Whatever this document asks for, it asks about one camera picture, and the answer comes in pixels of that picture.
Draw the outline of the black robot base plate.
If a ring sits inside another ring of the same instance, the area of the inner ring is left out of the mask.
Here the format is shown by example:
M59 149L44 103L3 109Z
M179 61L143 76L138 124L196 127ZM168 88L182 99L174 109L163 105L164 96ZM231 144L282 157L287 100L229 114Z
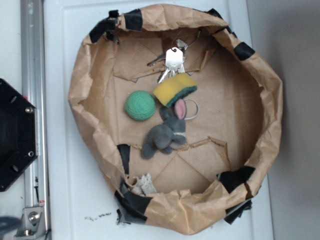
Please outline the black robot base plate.
M0 80L0 191L7 191L38 156L36 108Z

